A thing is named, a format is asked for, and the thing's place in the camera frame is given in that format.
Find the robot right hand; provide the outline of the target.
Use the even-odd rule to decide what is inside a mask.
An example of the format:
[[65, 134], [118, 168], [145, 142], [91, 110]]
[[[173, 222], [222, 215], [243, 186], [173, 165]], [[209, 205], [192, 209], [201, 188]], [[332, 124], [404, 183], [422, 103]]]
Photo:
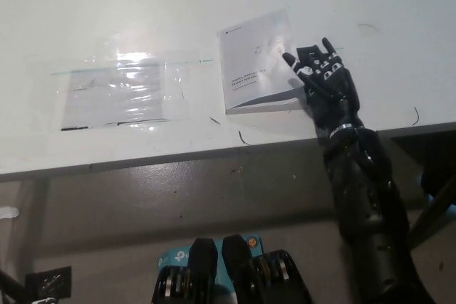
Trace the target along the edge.
[[363, 123], [349, 69], [327, 38], [322, 39], [322, 44], [325, 51], [314, 45], [298, 56], [285, 52], [282, 58], [304, 83], [306, 107], [317, 137], [329, 139], [340, 130], [362, 127]]

